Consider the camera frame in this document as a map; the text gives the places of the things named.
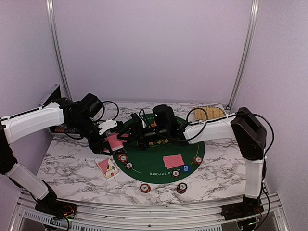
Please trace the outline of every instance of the lavender wall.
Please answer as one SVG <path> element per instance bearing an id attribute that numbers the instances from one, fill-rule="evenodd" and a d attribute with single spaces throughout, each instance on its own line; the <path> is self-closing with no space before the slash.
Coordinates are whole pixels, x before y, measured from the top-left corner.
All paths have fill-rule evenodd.
<path id="1" fill-rule="evenodd" d="M 33 107 L 60 82 L 46 1 L 0 1 L 0 116 Z M 11 145 L 32 172 L 38 170 L 51 137 L 40 131 Z M 20 190 L 0 175 L 0 230 L 7 230 Z"/>
<path id="2" fill-rule="evenodd" d="M 234 109 L 247 106 L 274 127 L 266 181 L 290 230 L 307 230 L 308 2 L 261 1 L 254 43 Z"/>
<path id="3" fill-rule="evenodd" d="M 55 0 L 75 100 L 227 103 L 250 0 Z"/>

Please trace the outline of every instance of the white robotic arm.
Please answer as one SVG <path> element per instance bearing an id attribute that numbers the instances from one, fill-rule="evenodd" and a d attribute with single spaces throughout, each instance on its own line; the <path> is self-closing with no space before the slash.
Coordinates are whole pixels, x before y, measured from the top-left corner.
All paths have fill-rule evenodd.
<path id="1" fill-rule="evenodd" d="M 118 139 L 127 140 L 127 143 L 138 141 L 139 149 L 146 149 L 149 142 L 162 138 L 178 146 L 216 139 L 236 139 L 246 163 L 246 188 L 243 202 L 224 205 L 222 215 L 229 220 L 263 211 L 260 194 L 266 171 L 264 148 L 267 132 L 255 114 L 243 107 L 237 113 L 194 125 L 188 121 L 178 124 L 172 108 L 167 105 L 156 106 L 153 114 L 157 127 L 143 128 L 143 119 L 134 113 L 131 115 L 134 122 L 119 133 Z"/>
<path id="2" fill-rule="evenodd" d="M 231 127 L 231 122 L 234 120 L 235 114 L 228 115 L 227 118 L 216 121 L 213 123 L 207 123 L 205 129 L 194 139 L 188 141 L 188 143 L 198 143 L 201 141 L 210 141 L 217 139 L 235 139 L 234 131 Z M 186 139 L 191 139 L 200 132 L 203 128 L 204 122 L 199 125 L 187 127 L 184 131 Z M 262 184 L 262 171 L 263 171 L 263 159 L 249 160 L 245 158 L 246 163 L 246 187 L 245 196 L 249 198 L 258 198 L 260 196 L 260 189 Z"/>
<path id="3" fill-rule="evenodd" d="M 110 145 L 104 139 L 105 132 L 118 127 L 118 123 L 107 120 L 96 125 L 92 118 L 102 107 L 102 102 L 96 96 L 88 94 L 79 102 L 61 98 L 43 107 L 0 119 L 0 173 L 31 192 L 38 199 L 37 210 L 58 214 L 68 203 L 57 201 L 56 194 L 45 182 L 18 163 L 9 145 L 23 136 L 64 123 L 76 128 L 81 136 L 87 138 L 89 148 L 95 154 L 105 154 L 103 151 L 106 148 L 111 154 Z M 245 114 L 231 114 L 218 120 L 206 121 L 206 127 L 204 123 L 189 126 L 177 123 L 171 107 L 159 105 L 153 109 L 158 129 L 145 128 L 144 121 L 137 114 L 132 114 L 134 123 L 123 129 L 118 139 L 127 140 L 128 143 L 138 141 L 141 148 L 146 148 L 149 142 L 162 137 L 169 138 L 174 145 L 236 138 L 246 162 L 245 194 L 242 203 L 224 205 L 222 210 L 226 213 L 223 214 L 226 220 L 249 216 L 255 214 L 255 210 L 263 210 L 260 193 L 265 175 L 263 154 L 266 130 L 256 118 L 249 116 L 248 109 L 242 108 L 241 111 Z M 129 136 L 122 137 L 124 133 L 129 133 Z"/>
<path id="4" fill-rule="evenodd" d="M 88 94 L 80 102 L 61 98 L 30 111 L 2 117 L 0 119 L 0 173 L 28 190 L 40 202 L 40 211 L 59 213 L 61 207 L 66 204 L 56 203 L 56 195 L 52 189 L 18 163 L 9 145 L 33 132 L 65 123 L 76 128 L 80 135 L 88 139 L 89 147 L 94 153 L 103 154 L 105 148 L 110 149 L 109 143 L 104 142 L 105 132 L 117 127 L 118 123 L 114 120 L 107 120 L 100 125 L 93 123 L 92 117 L 102 107 L 96 96 Z"/>

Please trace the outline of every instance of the green poker mat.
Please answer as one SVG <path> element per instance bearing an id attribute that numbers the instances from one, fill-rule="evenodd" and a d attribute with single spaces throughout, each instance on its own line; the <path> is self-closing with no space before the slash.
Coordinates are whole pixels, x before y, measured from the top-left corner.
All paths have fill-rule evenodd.
<path id="1" fill-rule="evenodd" d="M 151 125 L 155 126 L 154 115 L 146 114 L 145 116 L 148 118 Z M 182 118 L 177 116 L 176 118 L 178 122 L 184 122 Z M 132 119 L 128 120 L 124 123 L 124 127 L 127 127 L 132 122 Z M 138 150 L 134 148 L 135 146 L 137 146 L 137 142 L 129 145 L 124 144 L 124 148 L 127 151 L 126 155 L 128 156 L 128 161 L 134 164 L 133 169 L 126 169 L 125 164 L 118 160 L 118 154 L 114 154 L 114 160 L 118 167 L 127 175 L 146 183 L 164 184 L 182 180 L 196 171 L 199 167 L 199 165 L 193 163 L 193 158 L 195 156 L 203 158 L 205 155 L 204 142 L 180 147 L 168 143 L 167 139 L 163 139 L 156 143 L 150 143 L 150 147 L 145 151 Z M 182 159 L 186 165 L 191 166 L 192 170 L 190 173 L 181 172 L 180 167 L 171 169 L 165 167 L 163 157 L 178 154 L 182 155 Z M 174 178 L 171 175 L 171 172 L 175 169 L 179 170 L 181 173 L 179 178 Z"/>

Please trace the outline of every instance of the wire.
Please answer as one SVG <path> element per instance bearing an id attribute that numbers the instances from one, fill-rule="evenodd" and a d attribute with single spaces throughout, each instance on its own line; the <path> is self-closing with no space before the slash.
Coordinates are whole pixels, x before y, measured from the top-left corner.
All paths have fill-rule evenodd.
<path id="1" fill-rule="evenodd" d="M 139 117 L 145 122 L 146 125 L 148 125 L 148 126 L 151 127 L 151 124 L 150 124 L 148 118 L 147 118 L 146 115 L 145 115 L 144 109 L 141 109 L 141 110 L 139 111 Z"/>
<path id="2" fill-rule="evenodd" d="M 70 136 L 69 134 L 65 133 L 65 135 L 67 135 L 69 138 L 73 139 L 73 140 L 82 140 L 84 138 L 84 136 L 82 136 L 80 134 L 80 137 L 73 137 L 73 136 Z"/>
<path id="3" fill-rule="evenodd" d="M 263 193 L 266 195 L 268 202 L 269 202 L 269 208 L 268 208 L 268 212 L 266 213 L 264 219 L 261 221 L 261 223 L 255 228 L 255 230 L 257 230 L 258 228 L 260 228 L 260 226 L 265 222 L 266 218 L 268 218 L 269 213 L 270 213 L 270 198 L 269 198 L 269 194 L 267 192 L 265 192 L 264 190 L 265 186 L 262 186 L 262 191 Z"/>
<path id="4" fill-rule="evenodd" d="M 104 113 L 105 113 L 105 106 L 104 106 L 104 104 L 102 103 L 102 115 L 101 115 L 101 117 L 99 118 L 99 119 L 97 119 L 97 120 L 95 120 L 94 121 L 94 123 L 97 123 L 98 121 L 100 121 L 101 119 L 102 119 L 102 117 L 103 117 L 103 115 L 104 115 Z"/>
<path id="5" fill-rule="evenodd" d="M 67 217 L 63 213 L 57 213 L 57 212 L 54 212 L 54 213 L 59 214 L 62 218 L 64 218 L 66 220 L 67 228 L 66 228 L 65 231 L 68 231 L 69 230 L 69 220 L 67 219 Z"/>
<path id="6" fill-rule="evenodd" d="M 261 220 L 263 215 L 259 209 L 257 209 L 257 212 L 260 214 L 260 220 Z"/>
<path id="7" fill-rule="evenodd" d="M 114 105 L 116 106 L 117 113 L 116 113 L 116 116 L 113 118 L 113 120 L 115 120 L 115 119 L 117 118 L 117 116 L 119 115 L 119 113 L 120 113 L 119 106 L 118 106 L 115 102 L 113 102 L 113 101 L 109 101 L 109 100 L 107 100 L 107 101 L 103 101 L 102 103 L 112 103 L 112 104 L 114 104 Z"/>
<path id="8" fill-rule="evenodd" d="M 112 103 L 112 104 L 114 104 L 114 105 L 116 106 L 117 113 L 116 113 L 116 116 L 112 119 L 112 120 L 115 120 L 115 119 L 118 117 L 119 113 L 120 113 L 120 108 L 119 108 L 119 106 L 118 106 L 115 102 L 110 101 L 110 100 L 103 101 L 103 102 L 102 102 L 102 105 L 103 105 L 104 103 Z M 95 120 L 94 123 L 97 123 L 97 122 L 105 122 L 105 120 L 102 120 L 102 117 L 103 117 L 104 113 L 105 113 L 105 106 L 103 105 L 103 112 L 102 112 L 102 115 L 101 115 L 101 117 L 100 117 L 99 119 Z"/>
<path id="9" fill-rule="evenodd" d="M 38 203 L 38 200 L 33 196 L 33 194 L 30 193 L 30 195 L 31 195 L 31 197 L 33 198 L 33 200 L 34 200 L 36 203 Z M 67 222 L 67 229 L 66 229 L 65 231 L 68 231 L 68 230 L 69 230 L 69 220 L 67 219 L 67 217 L 66 217 L 64 214 L 62 214 L 62 213 L 58 213 L 58 212 L 53 212 L 53 213 L 59 214 L 59 215 L 61 215 L 61 217 L 65 218 L 65 220 L 66 220 L 66 222 Z"/>
<path id="10" fill-rule="evenodd" d="M 202 108 L 202 107 L 195 107 L 195 108 L 193 108 L 192 110 L 190 110 L 190 111 L 188 112 L 188 114 L 187 114 L 187 116 L 186 116 L 186 123 L 188 123 L 188 117 L 189 117 L 189 115 L 190 115 L 193 111 L 195 111 L 195 110 L 204 111 L 204 113 L 205 113 L 205 120 L 208 120 L 207 111 L 206 111 L 204 108 Z"/>

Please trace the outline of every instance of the white marble surface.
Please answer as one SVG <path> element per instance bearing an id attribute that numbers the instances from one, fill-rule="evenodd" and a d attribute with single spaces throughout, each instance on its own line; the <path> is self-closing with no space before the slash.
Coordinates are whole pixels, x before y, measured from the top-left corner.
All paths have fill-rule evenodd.
<path id="1" fill-rule="evenodd" d="M 126 121 L 130 114 L 144 108 L 150 113 L 159 103 L 118 103 L 117 120 Z M 188 111 L 200 103 L 168 103 L 176 116 L 185 118 Z M 112 118 L 116 110 L 106 106 L 105 119 Z M 38 177 L 45 180 L 59 198 L 108 204 L 174 204 L 191 203 L 242 195 L 245 187 L 245 164 L 235 140 L 205 142 L 205 157 L 199 168 L 184 180 L 170 184 L 150 184 L 151 191 L 142 193 L 142 182 L 120 170 L 106 180 L 97 163 L 107 158 L 95 155 L 87 140 L 54 138 Z M 184 194 L 176 192 L 180 182 L 188 185 Z"/>

